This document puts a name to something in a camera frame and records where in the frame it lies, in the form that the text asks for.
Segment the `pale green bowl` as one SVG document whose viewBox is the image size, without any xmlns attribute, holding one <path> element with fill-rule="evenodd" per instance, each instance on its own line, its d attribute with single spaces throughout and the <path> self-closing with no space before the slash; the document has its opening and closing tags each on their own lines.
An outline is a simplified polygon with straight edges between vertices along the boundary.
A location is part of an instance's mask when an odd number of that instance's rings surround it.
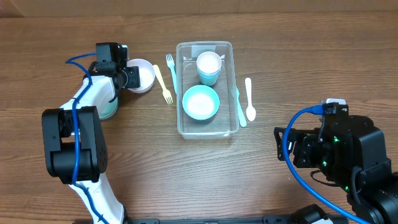
<svg viewBox="0 0 398 224">
<path fill-rule="evenodd" d="M 112 117 L 118 109 L 118 97 L 116 97 L 112 102 L 108 102 L 102 112 L 99 114 L 101 120 L 108 119 Z"/>
</svg>

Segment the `pink plastic cup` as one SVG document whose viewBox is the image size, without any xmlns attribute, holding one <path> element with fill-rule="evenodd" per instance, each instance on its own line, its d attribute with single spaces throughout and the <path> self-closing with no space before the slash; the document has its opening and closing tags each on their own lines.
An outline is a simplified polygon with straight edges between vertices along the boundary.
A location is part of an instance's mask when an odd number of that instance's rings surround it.
<svg viewBox="0 0 398 224">
<path fill-rule="evenodd" d="M 215 52 L 203 52 L 197 58 L 197 69 L 205 75 L 214 75 L 221 69 L 221 57 Z"/>
</svg>

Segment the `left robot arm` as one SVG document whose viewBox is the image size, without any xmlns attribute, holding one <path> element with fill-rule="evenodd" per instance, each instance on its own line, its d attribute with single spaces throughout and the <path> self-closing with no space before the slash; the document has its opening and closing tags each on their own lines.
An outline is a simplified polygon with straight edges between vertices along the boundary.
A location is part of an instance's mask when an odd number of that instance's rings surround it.
<svg viewBox="0 0 398 224">
<path fill-rule="evenodd" d="M 47 171 L 80 196 L 93 223 L 128 222 L 106 176 L 108 153 L 100 114 L 120 89 L 138 85 L 137 66 L 92 72 L 67 103 L 42 113 Z"/>
</svg>

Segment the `blue bowl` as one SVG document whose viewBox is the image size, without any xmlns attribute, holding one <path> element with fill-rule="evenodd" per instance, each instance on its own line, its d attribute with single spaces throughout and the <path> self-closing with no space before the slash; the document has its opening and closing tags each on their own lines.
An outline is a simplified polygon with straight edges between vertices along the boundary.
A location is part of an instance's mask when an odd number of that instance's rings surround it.
<svg viewBox="0 0 398 224">
<path fill-rule="evenodd" d="M 217 92 L 206 85 L 195 85 L 183 95 L 182 106 L 184 112 L 199 121 L 212 118 L 220 107 Z"/>
</svg>

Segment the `green plastic cup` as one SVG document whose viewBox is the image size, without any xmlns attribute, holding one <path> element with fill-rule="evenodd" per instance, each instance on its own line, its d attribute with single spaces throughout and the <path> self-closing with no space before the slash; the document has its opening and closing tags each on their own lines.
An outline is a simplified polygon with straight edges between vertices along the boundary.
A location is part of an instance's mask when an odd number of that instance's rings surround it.
<svg viewBox="0 0 398 224">
<path fill-rule="evenodd" d="M 218 79 L 218 75 L 218 73 L 214 75 L 205 75 L 203 73 L 199 73 L 199 79 L 202 85 L 213 86 Z"/>
</svg>

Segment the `white pink bowl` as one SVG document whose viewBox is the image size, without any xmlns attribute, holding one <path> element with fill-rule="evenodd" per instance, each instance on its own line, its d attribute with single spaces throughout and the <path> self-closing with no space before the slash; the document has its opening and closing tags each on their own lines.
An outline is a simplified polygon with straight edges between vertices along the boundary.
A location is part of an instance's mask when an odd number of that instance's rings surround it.
<svg viewBox="0 0 398 224">
<path fill-rule="evenodd" d="M 135 58 L 127 62 L 128 67 L 137 66 L 139 68 L 140 87 L 128 88 L 134 93 L 145 93 L 149 91 L 155 82 L 155 71 L 153 65 L 141 58 Z"/>
</svg>

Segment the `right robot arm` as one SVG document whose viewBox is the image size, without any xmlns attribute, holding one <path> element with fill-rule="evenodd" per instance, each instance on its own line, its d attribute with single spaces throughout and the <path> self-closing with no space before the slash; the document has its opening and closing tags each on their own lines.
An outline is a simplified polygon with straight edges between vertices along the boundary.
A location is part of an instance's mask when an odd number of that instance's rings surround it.
<svg viewBox="0 0 398 224">
<path fill-rule="evenodd" d="M 350 115 L 346 104 L 323 103 L 297 112 L 276 127 L 278 159 L 312 196 L 357 223 L 397 223 L 397 173 L 386 154 L 384 133 L 367 116 Z M 298 168 L 316 168 L 327 184 L 342 188 L 349 213 L 311 188 Z"/>
</svg>

